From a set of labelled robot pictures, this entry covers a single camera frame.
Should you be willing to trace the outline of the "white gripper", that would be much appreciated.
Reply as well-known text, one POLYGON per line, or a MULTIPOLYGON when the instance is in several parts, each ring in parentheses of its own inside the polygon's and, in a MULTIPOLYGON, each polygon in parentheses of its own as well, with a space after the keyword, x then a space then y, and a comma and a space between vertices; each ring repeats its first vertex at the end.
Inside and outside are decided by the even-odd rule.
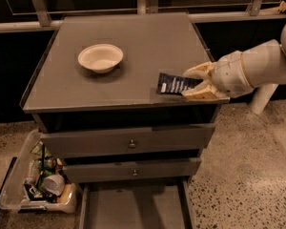
POLYGON ((189 68, 184 77, 203 79, 193 89, 181 94, 190 101, 216 101, 237 98, 253 91, 244 70, 242 52, 235 51, 222 56, 215 63, 208 61, 189 68))

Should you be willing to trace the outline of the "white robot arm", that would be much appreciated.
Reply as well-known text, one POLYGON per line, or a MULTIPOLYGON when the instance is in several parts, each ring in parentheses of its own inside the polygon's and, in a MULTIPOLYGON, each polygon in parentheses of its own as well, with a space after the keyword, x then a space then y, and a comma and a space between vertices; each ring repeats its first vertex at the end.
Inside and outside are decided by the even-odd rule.
POLYGON ((286 25, 280 42, 272 39, 244 52, 231 52, 216 62, 194 66, 183 76, 202 79, 193 89, 182 92, 189 100, 237 98, 267 84, 286 85, 286 25))

